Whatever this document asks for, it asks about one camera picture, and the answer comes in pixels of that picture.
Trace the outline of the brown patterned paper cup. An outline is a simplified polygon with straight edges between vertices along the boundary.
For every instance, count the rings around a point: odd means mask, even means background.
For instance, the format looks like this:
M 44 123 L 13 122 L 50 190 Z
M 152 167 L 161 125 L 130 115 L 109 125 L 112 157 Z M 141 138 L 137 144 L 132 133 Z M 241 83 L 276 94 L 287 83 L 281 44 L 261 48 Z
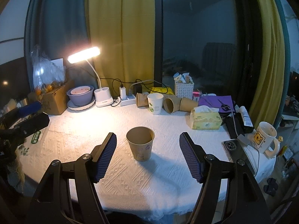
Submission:
M 145 126 L 134 127 L 127 132 L 126 139 L 135 160 L 147 161 L 150 159 L 155 139 L 153 130 Z

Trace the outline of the brown paper cup lying left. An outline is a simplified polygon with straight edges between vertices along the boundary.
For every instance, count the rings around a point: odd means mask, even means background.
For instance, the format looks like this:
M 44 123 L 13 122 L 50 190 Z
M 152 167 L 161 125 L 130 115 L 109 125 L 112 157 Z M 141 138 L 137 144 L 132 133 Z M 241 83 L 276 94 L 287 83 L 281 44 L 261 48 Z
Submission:
M 137 93 L 136 94 L 136 105 L 137 107 L 147 107 L 149 105 L 149 102 L 148 102 L 148 96 L 149 94 L 148 93 Z

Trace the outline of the green label sticker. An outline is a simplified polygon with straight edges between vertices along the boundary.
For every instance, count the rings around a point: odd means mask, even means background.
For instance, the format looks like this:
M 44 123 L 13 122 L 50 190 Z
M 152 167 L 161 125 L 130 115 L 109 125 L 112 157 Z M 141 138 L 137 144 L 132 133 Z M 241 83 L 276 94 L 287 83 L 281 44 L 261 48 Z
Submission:
M 40 136 L 41 136 L 41 131 L 36 131 L 34 134 L 33 134 L 33 137 L 31 138 L 31 144 L 36 144 L 38 142 L 38 140 L 40 139 Z

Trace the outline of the cardboard box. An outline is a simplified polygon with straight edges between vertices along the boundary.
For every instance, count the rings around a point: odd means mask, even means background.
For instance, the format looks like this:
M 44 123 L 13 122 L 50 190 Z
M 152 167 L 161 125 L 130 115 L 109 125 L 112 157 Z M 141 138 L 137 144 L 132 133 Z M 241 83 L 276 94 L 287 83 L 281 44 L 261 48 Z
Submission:
M 36 96 L 36 99 L 41 102 L 42 111 L 49 115 L 61 115 L 67 108 L 67 102 L 69 100 L 67 91 L 74 87 L 74 81 L 69 80 L 57 89 Z

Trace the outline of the smartphone in clear case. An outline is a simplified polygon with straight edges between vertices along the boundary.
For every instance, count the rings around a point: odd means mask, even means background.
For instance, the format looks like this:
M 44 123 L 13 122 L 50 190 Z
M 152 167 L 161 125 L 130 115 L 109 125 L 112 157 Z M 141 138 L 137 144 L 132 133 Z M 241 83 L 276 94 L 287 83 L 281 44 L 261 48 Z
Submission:
M 244 151 L 244 148 L 237 139 L 223 141 L 221 144 L 223 145 L 228 159 L 231 162 L 236 163 L 239 159 L 242 159 L 248 165 L 252 174 L 256 174 L 256 170 L 253 168 L 247 153 Z

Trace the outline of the white bear mug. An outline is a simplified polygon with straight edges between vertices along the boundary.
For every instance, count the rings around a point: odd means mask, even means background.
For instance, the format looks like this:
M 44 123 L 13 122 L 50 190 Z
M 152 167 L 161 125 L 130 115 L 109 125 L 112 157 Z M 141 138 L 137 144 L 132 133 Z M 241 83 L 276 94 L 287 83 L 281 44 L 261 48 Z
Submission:
M 268 158 L 274 158 L 280 150 L 276 129 L 265 121 L 258 124 L 252 143 L 259 153 L 266 154 Z

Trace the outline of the black pouch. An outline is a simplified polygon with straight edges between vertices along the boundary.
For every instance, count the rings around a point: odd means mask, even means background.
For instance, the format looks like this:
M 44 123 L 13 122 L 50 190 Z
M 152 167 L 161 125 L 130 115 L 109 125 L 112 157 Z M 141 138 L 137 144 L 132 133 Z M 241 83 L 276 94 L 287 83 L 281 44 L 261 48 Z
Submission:
M 230 139 L 236 139 L 237 136 L 244 136 L 254 130 L 254 127 L 244 125 L 241 113 L 234 114 L 234 117 L 227 116 L 223 119 L 223 125 L 226 126 Z

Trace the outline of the white charger plug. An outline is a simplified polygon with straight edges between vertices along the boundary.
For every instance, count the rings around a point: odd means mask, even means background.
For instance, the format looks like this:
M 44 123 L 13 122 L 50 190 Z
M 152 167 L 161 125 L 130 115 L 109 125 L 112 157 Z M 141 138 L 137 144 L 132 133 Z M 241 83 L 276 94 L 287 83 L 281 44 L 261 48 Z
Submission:
M 120 91 L 120 98 L 122 101 L 127 99 L 127 94 L 126 94 L 126 88 L 124 86 L 120 86 L 119 88 Z

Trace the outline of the white power strip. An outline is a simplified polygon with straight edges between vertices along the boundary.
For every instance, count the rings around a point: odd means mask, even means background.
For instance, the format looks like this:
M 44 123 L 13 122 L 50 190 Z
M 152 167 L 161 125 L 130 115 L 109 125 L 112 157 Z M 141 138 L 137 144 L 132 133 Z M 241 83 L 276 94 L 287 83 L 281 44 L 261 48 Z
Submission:
M 136 96 L 131 95 L 127 96 L 125 100 L 122 100 L 120 97 L 117 98 L 117 107 L 128 106 L 136 104 Z

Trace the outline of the yellow tissue pack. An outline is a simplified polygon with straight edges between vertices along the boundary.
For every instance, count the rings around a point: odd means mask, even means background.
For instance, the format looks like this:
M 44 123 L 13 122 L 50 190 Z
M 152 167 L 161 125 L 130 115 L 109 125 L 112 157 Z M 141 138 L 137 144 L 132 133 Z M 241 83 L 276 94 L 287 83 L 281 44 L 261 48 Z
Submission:
M 218 130 L 222 122 L 219 109 L 206 105 L 193 108 L 189 116 L 189 127 L 193 130 Z

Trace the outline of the yellow curtain right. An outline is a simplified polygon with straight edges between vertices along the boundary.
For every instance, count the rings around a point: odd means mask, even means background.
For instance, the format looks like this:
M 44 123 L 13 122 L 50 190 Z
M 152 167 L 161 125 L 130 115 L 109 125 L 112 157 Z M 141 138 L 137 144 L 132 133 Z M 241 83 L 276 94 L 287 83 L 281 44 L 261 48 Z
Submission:
M 255 127 L 274 124 L 282 98 L 285 71 L 283 28 L 275 0 L 258 0 L 263 45 L 258 85 L 249 115 Z

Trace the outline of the white tablecloth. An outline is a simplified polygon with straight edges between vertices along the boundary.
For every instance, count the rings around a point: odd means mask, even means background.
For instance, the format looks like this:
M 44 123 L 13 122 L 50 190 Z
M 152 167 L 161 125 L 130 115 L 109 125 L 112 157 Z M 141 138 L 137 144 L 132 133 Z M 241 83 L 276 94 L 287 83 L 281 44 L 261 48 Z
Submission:
M 93 107 L 49 118 L 41 140 L 30 133 L 19 148 L 25 175 L 36 186 L 34 223 L 109 223 L 107 211 L 160 220 L 190 213 L 211 223 L 271 223 L 258 186 L 258 167 L 272 160 L 243 147 L 226 128 L 193 130 L 186 113 Z

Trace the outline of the yellow bag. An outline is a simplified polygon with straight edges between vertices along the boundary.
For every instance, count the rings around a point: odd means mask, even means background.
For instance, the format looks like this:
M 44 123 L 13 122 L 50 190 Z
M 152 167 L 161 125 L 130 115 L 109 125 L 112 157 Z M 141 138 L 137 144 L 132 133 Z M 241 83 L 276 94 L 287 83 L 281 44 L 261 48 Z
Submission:
M 173 90 L 170 87 L 151 87 L 149 89 L 151 93 L 161 93 L 161 94 L 167 94 L 167 95 L 174 95 Z

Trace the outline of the white lattice basket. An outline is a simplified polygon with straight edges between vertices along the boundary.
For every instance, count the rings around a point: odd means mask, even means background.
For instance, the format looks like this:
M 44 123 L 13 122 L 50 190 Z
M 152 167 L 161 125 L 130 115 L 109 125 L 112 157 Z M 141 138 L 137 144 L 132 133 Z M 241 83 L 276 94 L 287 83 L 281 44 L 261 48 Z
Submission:
M 174 85 L 175 95 L 179 98 L 192 99 L 194 83 L 177 83 Z

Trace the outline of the yellow curtain left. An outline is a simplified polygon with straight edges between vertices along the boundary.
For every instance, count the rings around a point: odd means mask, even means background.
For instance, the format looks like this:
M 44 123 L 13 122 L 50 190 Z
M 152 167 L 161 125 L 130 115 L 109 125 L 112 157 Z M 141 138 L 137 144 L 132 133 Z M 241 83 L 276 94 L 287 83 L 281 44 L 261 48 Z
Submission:
M 102 86 L 119 94 L 117 79 L 129 87 L 136 79 L 154 78 L 155 0 L 85 0 L 93 59 Z

